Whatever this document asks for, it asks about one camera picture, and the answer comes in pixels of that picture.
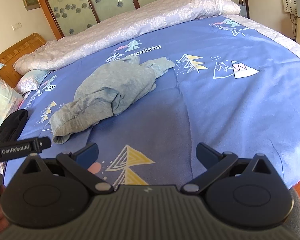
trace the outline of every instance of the blue blanket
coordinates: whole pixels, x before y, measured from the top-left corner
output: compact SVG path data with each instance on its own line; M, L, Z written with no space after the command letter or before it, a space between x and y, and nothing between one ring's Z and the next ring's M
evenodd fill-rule
M300 180L300 59L223 16L147 33L50 73L21 106L30 118L20 139L52 137L51 115L73 101L82 81L127 55L167 57L176 66L125 112L53 144L42 158L96 142L91 171L115 187L181 186L205 171L195 156L204 142L243 158L264 153L288 187ZM22 161L8 162L6 184Z

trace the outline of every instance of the bed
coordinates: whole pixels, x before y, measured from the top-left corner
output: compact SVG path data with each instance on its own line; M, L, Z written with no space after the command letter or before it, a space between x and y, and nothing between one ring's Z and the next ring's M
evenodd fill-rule
M195 156L204 142L242 158L265 153L287 187L294 186L300 181L300 45L236 10L229 0L159 0L21 57L6 67L12 84L31 69L52 72L20 106L30 116L20 138L52 137L50 117L101 65L128 55L141 62L167 57L175 67L156 80L154 91L41 156L96 142L99 158L90 171L114 187L179 187L205 171ZM15 69L20 76L10 74ZM22 161L8 162L6 184Z

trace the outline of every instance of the gray sweatshirt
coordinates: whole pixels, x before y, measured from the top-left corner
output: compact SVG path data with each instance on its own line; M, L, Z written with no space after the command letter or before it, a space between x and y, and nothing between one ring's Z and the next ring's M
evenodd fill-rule
M65 143L71 134L122 113L154 90L155 80L174 66L165 57L140 64L138 56L100 66L78 87L74 101L50 118L53 142Z

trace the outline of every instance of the wooden headboard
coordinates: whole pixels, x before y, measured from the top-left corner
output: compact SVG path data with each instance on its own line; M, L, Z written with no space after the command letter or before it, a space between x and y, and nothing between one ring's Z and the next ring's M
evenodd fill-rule
M23 55L34 52L44 45L46 41L38 33L32 33L22 41L11 46L0 54L0 63L5 64L0 70L0 77L12 88L14 88L21 75L13 68L13 64Z

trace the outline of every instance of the wall switch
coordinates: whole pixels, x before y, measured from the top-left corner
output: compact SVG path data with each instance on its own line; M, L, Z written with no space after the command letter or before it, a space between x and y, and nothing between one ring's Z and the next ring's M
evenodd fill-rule
M297 0L283 0L283 11L298 16Z
M22 27L22 25L21 25L21 22L18 22L16 24L12 25L11 27L12 27L12 30L15 31L17 29L20 29Z

